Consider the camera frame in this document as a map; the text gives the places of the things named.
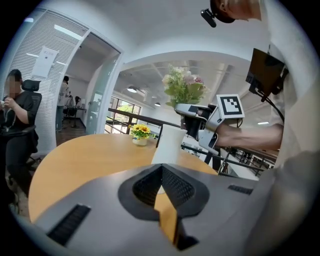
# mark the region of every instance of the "robotic arm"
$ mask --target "robotic arm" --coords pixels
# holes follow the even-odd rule
[[[217,106],[177,104],[174,108],[175,112],[181,115],[187,134],[214,155],[218,155],[214,146],[218,140],[216,130],[219,125],[233,125],[245,117],[238,94],[220,94],[216,97]]]

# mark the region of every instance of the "small flower pot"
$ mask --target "small flower pot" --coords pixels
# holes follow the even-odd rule
[[[147,145],[148,140],[146,138],[133,138],[132,142],[133,144],[144,147],[145,145]]]

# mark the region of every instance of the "doorway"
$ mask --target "doorway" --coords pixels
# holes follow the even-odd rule
[[[64,99],[62,130],[57,146],[71,139],[95,134],[101,100],[120,53],[94,33],[89,33],[73,56]]]

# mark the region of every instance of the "paper sign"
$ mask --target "paper sign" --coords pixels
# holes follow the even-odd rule
[[[43,46],[39,57],[36,59],[31,76],[47,78],[58,53],[57,50]]]

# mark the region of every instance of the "woman in black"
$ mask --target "woman in black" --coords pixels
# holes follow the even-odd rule
[[[35,123],[36,112],[33,110],[33,99],[27,91],[21,89],[22,75],[13,69],[6,81],[9,95],[0,104],[0,172],[5,182],[6,199],[14,201],[14,193],[9,190],[6,180],[6,168],[22,191],[28,196],[32,176],[26,162],[35,152],[38,143],[36,132],[23,134],[22,131]]]

